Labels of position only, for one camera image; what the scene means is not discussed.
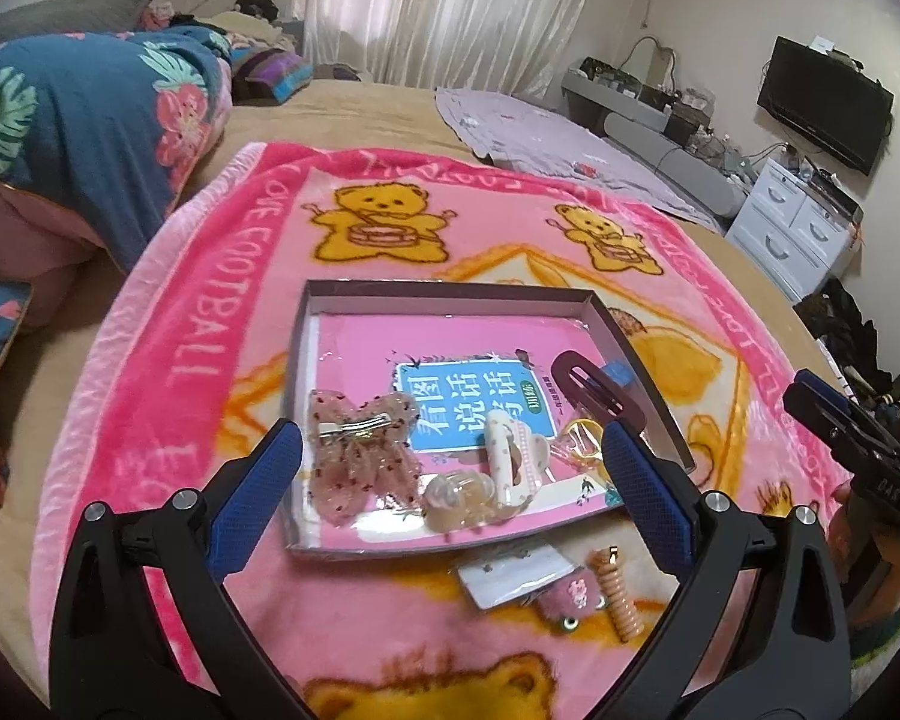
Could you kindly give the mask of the person right hand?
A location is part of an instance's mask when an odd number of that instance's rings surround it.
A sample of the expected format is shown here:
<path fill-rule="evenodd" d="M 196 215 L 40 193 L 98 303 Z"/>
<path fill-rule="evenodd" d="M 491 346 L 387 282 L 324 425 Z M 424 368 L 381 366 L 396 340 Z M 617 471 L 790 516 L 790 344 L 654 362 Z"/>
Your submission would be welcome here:
<path fill-rule="evenodd" d="M 832 491 L 837 511 L 829 523 L 827 544 L 842 585 L 860 580 L 862 586 L 848 602 L 848 628 L 871 628 L 889 621 L 900 610 L 900 531 L 886 523 L 870 522 L 863 533 L 850 483 Z"/>

